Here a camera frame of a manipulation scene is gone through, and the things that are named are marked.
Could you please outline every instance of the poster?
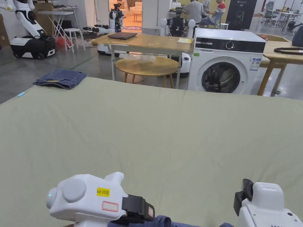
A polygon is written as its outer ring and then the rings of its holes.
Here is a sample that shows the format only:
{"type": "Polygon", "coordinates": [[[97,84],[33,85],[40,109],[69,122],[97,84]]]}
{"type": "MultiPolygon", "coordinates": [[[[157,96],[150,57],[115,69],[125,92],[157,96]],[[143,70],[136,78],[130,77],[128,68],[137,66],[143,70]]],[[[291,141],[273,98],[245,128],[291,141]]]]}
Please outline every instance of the poster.
{"type": "Polygon", "coordinates": [[[226,23],[228,30],[249,29],[257,0],[231,0],[226,23]]]}

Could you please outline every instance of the bed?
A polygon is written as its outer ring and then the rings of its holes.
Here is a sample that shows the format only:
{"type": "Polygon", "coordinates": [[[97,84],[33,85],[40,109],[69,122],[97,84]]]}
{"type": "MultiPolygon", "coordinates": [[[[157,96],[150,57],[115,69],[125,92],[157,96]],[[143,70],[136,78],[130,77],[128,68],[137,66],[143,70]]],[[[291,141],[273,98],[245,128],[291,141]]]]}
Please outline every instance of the bed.
{"type": "Polygon", "coordinates": [[[121,171],[156,215],[236,224],[243,178],[281,186],[303,219],[303,102],[85,78],[72,90],[34,86],[0,105],[2,226],[54,227],[52,187],[75,174],[121,171]]]}

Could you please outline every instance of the person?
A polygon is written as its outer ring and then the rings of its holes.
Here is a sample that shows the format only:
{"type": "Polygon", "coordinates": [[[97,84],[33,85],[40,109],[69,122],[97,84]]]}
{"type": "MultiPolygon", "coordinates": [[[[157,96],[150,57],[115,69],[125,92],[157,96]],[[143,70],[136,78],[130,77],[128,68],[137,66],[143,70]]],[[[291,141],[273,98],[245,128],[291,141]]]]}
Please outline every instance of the person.
{"type": "Polygon", "coordinates": [[[207,11],[208,14],[210,14],[210,16],[206,17],[206,18],[203,18],[201,20],[201,23],[200,25],[203,27],[204,25],[215,25],[215,18],[216,18],[216,15],[218,13],[224,13],[225,12],[225,3],[224,3],[224,0],[216,0],[216,3],[218,3],[218,7],[217,9],[212,13],[210,12],[209,10],[207,11]]]}
{"type": "Polygon", "coordinates": [[[203,4],[198,2],[197,0],[190,0],[191,3],[189,3],[187,6],[183,8],[184,13],[188,14],[188,20],[193,19],[196,22],[196,25],[198,25],[201,22],[202,19],[202,13],[203,10],[203,4]]]}
{"type": "Polygon", "coordinates": [[[209,8],[210,8],[210,0],[204,0],[202,5],[203,5],[202,19],[203,19],[208,16],[207,11],[209,11],[209,8]]]}

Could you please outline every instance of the red-bordered label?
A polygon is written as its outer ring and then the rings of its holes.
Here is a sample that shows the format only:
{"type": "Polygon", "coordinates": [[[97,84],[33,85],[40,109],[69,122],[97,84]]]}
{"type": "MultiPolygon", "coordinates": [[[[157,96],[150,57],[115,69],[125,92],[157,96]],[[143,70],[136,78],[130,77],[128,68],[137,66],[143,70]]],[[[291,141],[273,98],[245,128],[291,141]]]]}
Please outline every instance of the red-bordered label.
{"type": "Polygon", "coordinates": [[[103,201],[102,210],[118,212],[119,211],[119,204],[113,203],[113,202],[103,201]]]}
{"type": "Polygon", "coordinates": [[[149,214],[149,216],[152,216],[152,217],[154,216],[154,210],[150,207],[148,207],[148,214],[149,214]]]}

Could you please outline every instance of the washing machine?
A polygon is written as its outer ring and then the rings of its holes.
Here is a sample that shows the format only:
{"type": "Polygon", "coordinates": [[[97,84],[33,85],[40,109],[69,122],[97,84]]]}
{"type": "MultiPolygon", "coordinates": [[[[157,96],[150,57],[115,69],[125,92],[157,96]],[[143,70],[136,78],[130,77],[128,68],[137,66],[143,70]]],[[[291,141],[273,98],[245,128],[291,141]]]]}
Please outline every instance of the washing machine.
{"type": "Polygon", "coordinates": [[[265,44],[250,31],[196,29],[187,89],[250,94],[265,44]]]}

